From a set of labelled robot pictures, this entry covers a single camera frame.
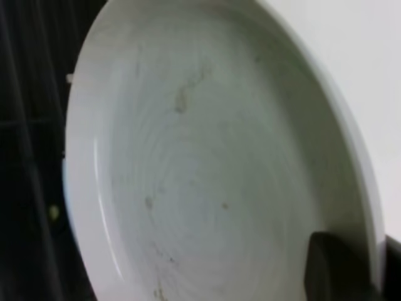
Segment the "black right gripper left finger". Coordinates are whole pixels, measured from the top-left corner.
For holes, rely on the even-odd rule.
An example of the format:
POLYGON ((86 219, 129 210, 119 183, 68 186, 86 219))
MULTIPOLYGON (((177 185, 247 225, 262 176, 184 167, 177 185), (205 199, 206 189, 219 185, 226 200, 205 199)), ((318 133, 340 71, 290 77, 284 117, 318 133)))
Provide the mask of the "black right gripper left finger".
POLYGON ((380 300, 365 264, 339 237, 314 232, 304 275, 307 300, 380 300))

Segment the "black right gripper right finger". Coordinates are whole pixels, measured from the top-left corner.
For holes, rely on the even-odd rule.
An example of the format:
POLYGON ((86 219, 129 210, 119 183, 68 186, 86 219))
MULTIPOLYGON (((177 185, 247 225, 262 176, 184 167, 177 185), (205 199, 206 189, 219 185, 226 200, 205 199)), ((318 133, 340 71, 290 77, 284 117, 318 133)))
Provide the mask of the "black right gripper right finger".
POLYGON ((400 242, 386 237, 386 264, 383 296, 389 301, 401 301, 401 249, 400 242))

